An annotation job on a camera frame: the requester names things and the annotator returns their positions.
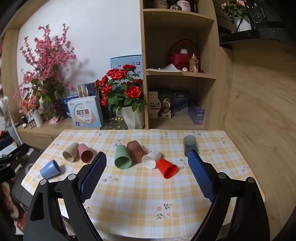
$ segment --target blue gripper pad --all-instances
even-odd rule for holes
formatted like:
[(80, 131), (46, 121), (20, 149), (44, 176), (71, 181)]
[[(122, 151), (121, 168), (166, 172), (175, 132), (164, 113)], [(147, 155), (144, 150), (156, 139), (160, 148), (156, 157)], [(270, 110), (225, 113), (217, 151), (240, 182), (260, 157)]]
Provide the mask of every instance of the blue gripper pad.
[(84, 180), (80, 184), (80, 201), (84, 203), (85, 200), (90, 199), (105, 168), (107, 165), (107, 157), (105, 153), (101, 153), (101, 155), (94, 160), (95, 163), (85, 175)]
[(188, 165), (204, 195), (211, 202), (215, 199), (216, 195), (214, 193), (213, 183), (211, 178), (202, 163), (199, 161), (198, 157), (195, 155), (194, 151), (190, 151), (188, 154)]

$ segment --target red basket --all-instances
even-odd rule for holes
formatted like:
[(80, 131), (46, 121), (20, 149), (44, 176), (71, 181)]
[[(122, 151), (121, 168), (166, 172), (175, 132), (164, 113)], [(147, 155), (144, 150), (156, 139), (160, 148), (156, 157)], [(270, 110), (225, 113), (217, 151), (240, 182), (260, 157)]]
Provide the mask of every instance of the red basket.
[[(170, 53), (172, 49), (174, 48), (175, 45), (177, 44), (182, 44), (183, 40), (186, 40), (193, 44), (196, 48), (196, 51), (198, 51), (197, 46), (188, 39), (181, 39), (180, 41), (176, 42), (169, 50), (168, 58), (169, 58), (169, 63), (173, 64), (178, 70), (182, 70), (183, 68), (187, 68), (189, 71), (189, 60), (191, 59), (193, 54), (183, 54), (183, 53)], [(198, 59), (198, 69), (200, 70), (200, 56), (195, 55), (196, 58)]]

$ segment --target table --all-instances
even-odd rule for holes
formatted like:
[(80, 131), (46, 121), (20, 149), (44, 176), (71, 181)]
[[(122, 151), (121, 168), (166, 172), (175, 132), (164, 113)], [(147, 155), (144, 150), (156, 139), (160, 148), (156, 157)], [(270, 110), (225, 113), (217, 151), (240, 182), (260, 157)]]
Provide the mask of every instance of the table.
[[(69, 163), (62, 151), (73, 142), (85, 143), (107, 156), (107, 167), (92, 195), (84, 204), (94, 226), (103, 232), (138, 238), (170, 238), (193, 234), (203, 221), (211, 203), (202, 192), (188, 166), (183, 151), (183, 138), (194, 135), (205, 162), (218, 172), (233, 179), (245, 180), (254, 174), (239, 150), (224, 131), (166, 131), (166, 130), (65, 130), (45, 150), (24, 178), (22, 185), (30, 193), (42, 179), (40, 169), (55, 159), (63, 168), (63, 180), (78, 173), (84, 163)], [(171, 179), (164, 179), (157, 169), (143, 164), (120, 170), (114, 166), (117, 145), (137, 140), (147, 151), (160, 150), (163, 157), (179, 167)], [(224, 224), (230, 222), (235, 199)], [(63, 202), (61, 213), (67, 217)]]

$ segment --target white wall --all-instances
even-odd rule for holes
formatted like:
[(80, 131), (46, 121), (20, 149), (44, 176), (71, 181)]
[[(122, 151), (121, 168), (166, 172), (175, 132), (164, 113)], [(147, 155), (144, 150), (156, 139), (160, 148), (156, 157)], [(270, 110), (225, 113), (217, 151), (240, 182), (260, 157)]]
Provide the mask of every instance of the white wall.
[[(70, 78), (74, 86), (101, 79), (110, 69), (110, 58), (141, 54), (139, 0), (48, 0), (21, 27), (18, 49), (29, 36), (33, 52), (34, 38), (43, 38), (39, 25), (50, 24), (54, 37), (61, 36), (63, 23), (70, 27), (67, 40), (76, 48), (77, 59), (64, 67), (64, 78)], [(23, 79), (21, 69), (25, 72), (32, 67), (19, 51), (19, 83)]]

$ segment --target green cup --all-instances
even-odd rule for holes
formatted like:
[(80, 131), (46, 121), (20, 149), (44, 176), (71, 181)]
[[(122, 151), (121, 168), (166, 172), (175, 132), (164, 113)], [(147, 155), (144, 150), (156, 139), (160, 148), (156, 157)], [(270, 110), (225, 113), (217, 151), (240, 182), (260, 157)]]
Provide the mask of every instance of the green cup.
[(131, 166), (131, 157), (125, 145), (119, 145), (116, 147), (115, 166), (119, 169), (127, 169)]
[(184, 155), (188, 156), (188, 153), (192, 150), (197, 151), (196, 139), (193, 135), (185, 136), (183, 139)]

